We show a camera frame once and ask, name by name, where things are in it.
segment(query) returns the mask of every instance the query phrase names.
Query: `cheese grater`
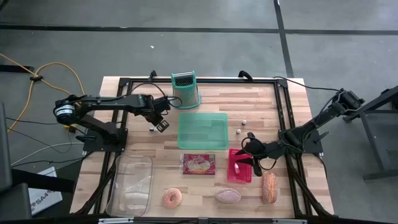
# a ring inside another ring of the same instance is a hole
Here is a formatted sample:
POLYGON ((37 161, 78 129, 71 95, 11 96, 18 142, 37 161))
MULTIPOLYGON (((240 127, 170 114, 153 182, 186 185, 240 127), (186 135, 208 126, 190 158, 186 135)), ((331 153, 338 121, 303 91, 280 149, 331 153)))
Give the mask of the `cheese grater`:
POLYGON ((178 109, 190 109, 200 104, 197 78, 195 71, 184 73, 172 73, 173 96, 181 99, 173 100, 173 105, 178 109))

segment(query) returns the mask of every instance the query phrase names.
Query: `green plastic container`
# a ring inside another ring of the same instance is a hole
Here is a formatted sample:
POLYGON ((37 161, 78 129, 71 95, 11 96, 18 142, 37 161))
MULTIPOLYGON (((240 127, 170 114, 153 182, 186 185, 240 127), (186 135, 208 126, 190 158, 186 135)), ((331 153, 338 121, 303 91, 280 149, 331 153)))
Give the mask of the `green plastic container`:
POLYGON ((227 114, 180 113, 177 142, 181 149, 226 149, 229 144, 227 114))

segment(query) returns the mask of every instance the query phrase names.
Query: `wooden tabletop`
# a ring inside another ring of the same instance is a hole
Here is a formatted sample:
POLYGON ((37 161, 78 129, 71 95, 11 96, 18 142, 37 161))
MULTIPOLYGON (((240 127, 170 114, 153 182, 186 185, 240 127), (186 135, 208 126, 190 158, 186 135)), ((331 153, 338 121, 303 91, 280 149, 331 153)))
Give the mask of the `wooden tabletop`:
MULTIPOLYGON (((104 77, 101 86, 101 96, 116 96, 120 77, 104 77)), ((296 82, 303 83, 301 78, 296 82)), ((158 86, 167 95, 172 94, 170 83, 159 83, 158 86)), ((145 217, 222 217, 222 218, 291 218, 294 217, 292 198, 290 195, 285 158, 278 159, 272 172, 278 180, 278 198, 276 203, 266 205, 261 202, 261 177, 252 175, 250 184, 228 182, 226 167, 228 150, 225 151, 198 151, 183 150, 177 147, 178 114, 180 112, 215 112, 228 115, 229 147, 239 149, 241 140, 247 132, 253 132, 263 142, 278 139, 280 129, 276 110, 274 87, 270 84, 227 84, 227 83, 199 83, 199 92, 202 96, 200 106, 190 110, 172 109, 165 119, 170 123, 163 133, 149 132, 152 127, 142 116, 129 114, 127 128, 129 135, 124 155, 149 156, 153 160, 152 190, 149 207, 145 217), (182 175, 180 174, 180 155, 215 154, 215 175, 182 175), (180 206, 169 210, 161 206, 160 200, 168 188, 178 188, 182 193, 180 206), (236 204, 226 204, 217 201, 214 193, 218 189, 231 187, 242 195, 236 204)), ((292 102, 295 123, 302 125, 312 118, 305 88, 289 82, 290 99, 292 102)), ((154 86, 143 85, 134 93, 151 94, 160 97, 160 92, 154 86)), ((285 100, 281 91, 284 114, 285 100)), ((96 111, 95 117, 107 122, 111 121, 112 111, 96 111)), ((100 179, 104 153, 94 152, 87 157, 81 166, 78 183, 71 207, 71 212, 77 211, 89 199, 100 179)), ((307 184, 324 208, 333 213, 333 206, 326 181, 325 171, 317 157, 311 154, 303 155, 303 164, 307 184)), ((271 159, 263 159, 261 164, 270 167, 271 159)), ((298 188, 300 208, 304 211, 302 192, 298 188)), ((103 207, 107 198, 108 189, 104 191, 103 207)))

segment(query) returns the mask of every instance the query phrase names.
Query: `pink container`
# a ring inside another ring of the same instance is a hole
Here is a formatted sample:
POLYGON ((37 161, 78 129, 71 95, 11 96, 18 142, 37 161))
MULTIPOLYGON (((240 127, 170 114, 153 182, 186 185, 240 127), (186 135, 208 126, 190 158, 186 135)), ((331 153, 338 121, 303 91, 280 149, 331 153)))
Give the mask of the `pink container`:
POLYGON ((251 183, 252 167, 249 164, 236 162, 238 159, 250 158, 244 154, 236 156, 239 149, 229 149, 227 179, 232 182, 251 183), (239 173, 235 171, 235 163, 239 166, 239 173))

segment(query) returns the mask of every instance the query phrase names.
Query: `donut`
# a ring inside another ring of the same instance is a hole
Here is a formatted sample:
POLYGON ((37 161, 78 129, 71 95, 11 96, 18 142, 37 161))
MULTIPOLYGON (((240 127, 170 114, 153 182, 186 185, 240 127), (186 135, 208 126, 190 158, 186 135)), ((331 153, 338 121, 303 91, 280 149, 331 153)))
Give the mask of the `donut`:
POLYGON ((162 198, 162 205, 165 208, 173 209, 181 203, 181 200, 182 200, 182 194, 179 189, 175 188, 167 189, 164 192, 162 198))
POLYGON ((277 179, 273 172, 262 174, 262 202, 275 203, 278 197, 277 179))

